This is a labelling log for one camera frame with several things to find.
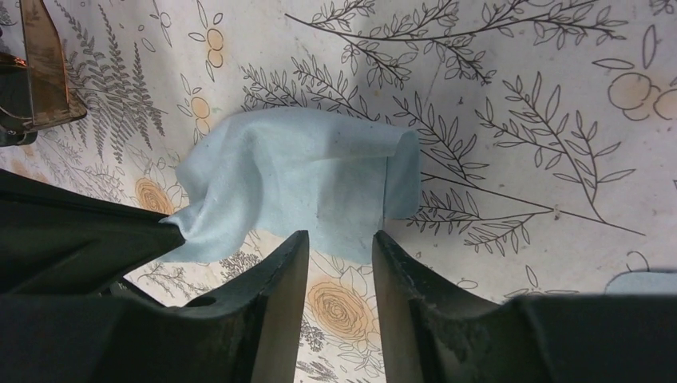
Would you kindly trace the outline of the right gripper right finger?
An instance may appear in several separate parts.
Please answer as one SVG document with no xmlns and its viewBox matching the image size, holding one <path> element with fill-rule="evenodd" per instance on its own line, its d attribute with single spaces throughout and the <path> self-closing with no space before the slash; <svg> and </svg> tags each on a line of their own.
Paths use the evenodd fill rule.
<svg viewBox="0 0 677 383">
<path fill-rule="evenodd" d="M 524 295 L 496 304 L 408 255 L 372 260 L 389 382 L 673 382 L 676 298 Z"/>
</svg>

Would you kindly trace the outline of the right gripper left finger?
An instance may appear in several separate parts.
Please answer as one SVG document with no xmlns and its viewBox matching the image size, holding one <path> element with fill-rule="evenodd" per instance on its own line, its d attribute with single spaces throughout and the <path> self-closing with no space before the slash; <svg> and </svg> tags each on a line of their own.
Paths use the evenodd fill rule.
<svg viewBox="0 0 677 383">
<path fill-rule="evenodd" d="M 4 382 L 291 382 L 309 235 L 182 307 L 120 296 L 4 295 Z"/>
</svg>

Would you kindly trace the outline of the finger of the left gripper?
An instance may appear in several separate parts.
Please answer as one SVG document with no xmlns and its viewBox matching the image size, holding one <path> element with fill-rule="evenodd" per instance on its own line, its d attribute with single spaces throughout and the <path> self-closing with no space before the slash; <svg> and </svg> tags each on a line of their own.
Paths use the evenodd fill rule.
<svg viewBox="0 0 677 383">
<path fill-rule="evenodd" d="M 164 215 L 1 172 L 2 294 L 91 294 L 184 244 Z"/>
</svg>

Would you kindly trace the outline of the brown sunglasses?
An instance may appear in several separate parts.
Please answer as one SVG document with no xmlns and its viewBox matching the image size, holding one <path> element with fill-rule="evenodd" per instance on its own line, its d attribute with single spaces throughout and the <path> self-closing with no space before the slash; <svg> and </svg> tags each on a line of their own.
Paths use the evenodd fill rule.
<svg viewBox="0 0 677 383">
<path fill-rule="evenodd" d="M 38 132 L 87 116 L 68 86 L 58 31 L 43 1 L 20 1 L 25 56 L 1 54 L 1 146 L 32 144 Z"/>
</svg>

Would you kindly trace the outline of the small light blue cloth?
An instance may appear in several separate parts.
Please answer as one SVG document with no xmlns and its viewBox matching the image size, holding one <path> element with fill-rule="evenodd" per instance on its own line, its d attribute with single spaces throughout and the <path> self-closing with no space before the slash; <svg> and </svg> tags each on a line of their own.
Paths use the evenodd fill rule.
<svg viewBox="0 0 677 383">
<path fill-rule="evenodd" d="M 418 134 L 318 109 L 285 107 L 223 120 L 176 167 L 188 205 L 166 219 L 184 244 L 165 263 L 212 263 L 247 234 L 306 231 L 322 253 L 371 261 L 388 219 L 418 211 Z"/>
</svg>

